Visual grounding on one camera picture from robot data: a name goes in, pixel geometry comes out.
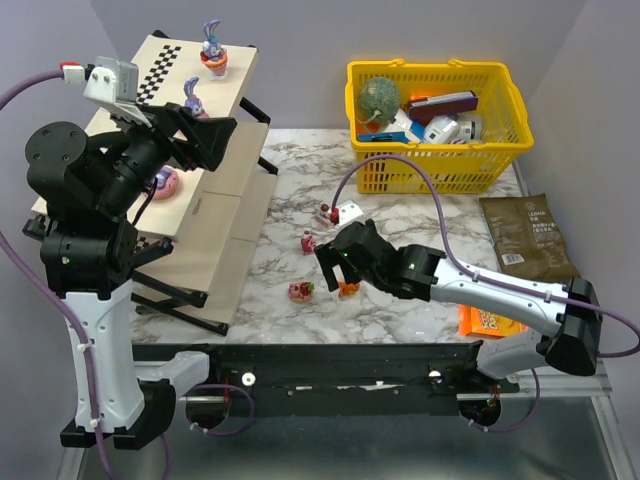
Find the orange dragon toy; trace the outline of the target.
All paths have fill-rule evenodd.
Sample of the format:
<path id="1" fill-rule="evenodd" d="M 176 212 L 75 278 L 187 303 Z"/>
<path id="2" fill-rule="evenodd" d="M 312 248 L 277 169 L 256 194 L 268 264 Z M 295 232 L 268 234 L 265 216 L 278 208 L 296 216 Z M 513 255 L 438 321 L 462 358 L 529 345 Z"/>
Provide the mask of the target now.
<path id="1" fill-rule="evenodd" d="M 361 285 L 359 282 L 357 283 L 347 283 L 343 281 L 338 282 L 338 296 L 341 299 L 351 298 L 358 294 L 360 291 Z"/>

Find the purple bunny pink donut toy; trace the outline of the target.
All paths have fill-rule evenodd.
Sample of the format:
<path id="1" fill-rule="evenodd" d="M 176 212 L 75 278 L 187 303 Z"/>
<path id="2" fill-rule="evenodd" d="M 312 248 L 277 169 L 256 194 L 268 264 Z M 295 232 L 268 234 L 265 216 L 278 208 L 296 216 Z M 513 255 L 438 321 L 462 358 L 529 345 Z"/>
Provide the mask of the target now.
<path id="1" fill-rule="evenodd" d="M 179 188 L 180 178 L 177 171 L 169 166 L 163 166 L 156 174 L 153 201 L 163 201 L 173 196 Z"/>

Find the purple bunny cupcake toy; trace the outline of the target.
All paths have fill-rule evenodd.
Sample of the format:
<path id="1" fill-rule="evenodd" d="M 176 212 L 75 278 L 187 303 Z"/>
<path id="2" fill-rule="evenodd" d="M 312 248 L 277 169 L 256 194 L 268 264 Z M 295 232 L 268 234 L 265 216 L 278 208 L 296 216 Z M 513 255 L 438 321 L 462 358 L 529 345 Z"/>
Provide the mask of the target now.
<path id="1" fill-rule="evenodd" d="M 203 26 L 205 40 L 200 53 L 201 62 L 216 80 L 226 76 L 228 54 L 219 42 L 215 29 L 219 25 L 218 19 L 212 19 Z"/>

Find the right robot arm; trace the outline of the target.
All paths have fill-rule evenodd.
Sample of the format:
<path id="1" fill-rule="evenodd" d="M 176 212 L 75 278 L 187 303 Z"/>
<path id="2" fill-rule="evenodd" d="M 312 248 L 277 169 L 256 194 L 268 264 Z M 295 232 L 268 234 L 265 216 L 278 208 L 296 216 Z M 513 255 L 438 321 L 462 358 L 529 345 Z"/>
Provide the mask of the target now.
<path id="1" fill-rule="evenodd" d="M 523 333 L 481 343 L 473 363 L 488 378 L 544 366 L 582 377 L 596 372 L 602 316 L 593 285 L 582 278 L 549 284 L 459 266 L 441 250 L 395 248 L 371 220 L 344 227 L 315 255 L 331 291 L 339 268 L 346 282 L 365 281 L 398 299 L 466 305 L 525 325 Z"/>

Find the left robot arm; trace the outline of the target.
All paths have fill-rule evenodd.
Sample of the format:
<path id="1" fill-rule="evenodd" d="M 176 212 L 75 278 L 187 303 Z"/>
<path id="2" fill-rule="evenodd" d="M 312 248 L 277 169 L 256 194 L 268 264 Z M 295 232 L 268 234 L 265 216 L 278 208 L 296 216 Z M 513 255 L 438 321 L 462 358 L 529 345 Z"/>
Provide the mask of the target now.
<path id="1" fill-rule="evenodd" d="M 178 397 L 208 376 L 200 353 L 170 375 L 137 376 L 128 316 L 138 232 L 127 214 L 165 165 L 217 169 L 236 126 L 232 117 L 196 118 L 169 103 L 145 107 L 137 121 L 119 119 L 114 131 L 91 136 L 59 121 L 29 138 L 27 181 L 50 222 L 30 221 L 24 232 L 41 243 L 48 291 L 74 348 L 78 407 L 61 433 L 64 446 L 110 436 L 119 449 L 141 449 L 168 429 Z"/>

